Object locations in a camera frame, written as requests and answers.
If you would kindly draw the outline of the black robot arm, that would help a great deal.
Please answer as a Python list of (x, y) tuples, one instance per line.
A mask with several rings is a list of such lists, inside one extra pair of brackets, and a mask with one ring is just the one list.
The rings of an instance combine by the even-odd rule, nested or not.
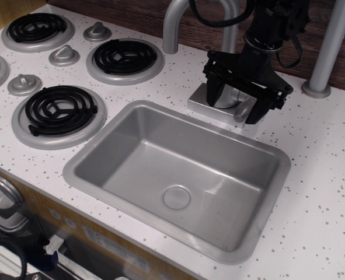
[(293, 88), (273, 70), (271, 58), (279, 56), (285, 41), (292, 41), (298, 55), (302, 55), (297, 35), (305, 32), (310, 21), (308, 9), (309, 1), (247, 1), (237, 19), (207, 22), (213, 26), (234, 25), (254, 15), (244, 33), (241, 53), (208, 52), (203, 70), (208, 105), (214, 106), (224, 87), (230, 86), (247, 95), (235, 111), (238, 123), (256, 124), (269, 110), (281, 109)]

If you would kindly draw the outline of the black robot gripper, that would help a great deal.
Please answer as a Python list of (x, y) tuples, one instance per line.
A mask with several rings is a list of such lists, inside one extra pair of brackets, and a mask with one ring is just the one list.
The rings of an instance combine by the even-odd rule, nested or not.
[(225, 84), (257, 99), (246, 124), (257, 124), (270, 109), (281, 109), (292, 87), (276, 74), (271, 66), (272, 56), (283, 46), (279, 36), (261, 35), (247, 31), (245, 45), (239, 54), (211, 50), (203, 72), (207, 78), (207, 97), (213, 107), (222, 95)]

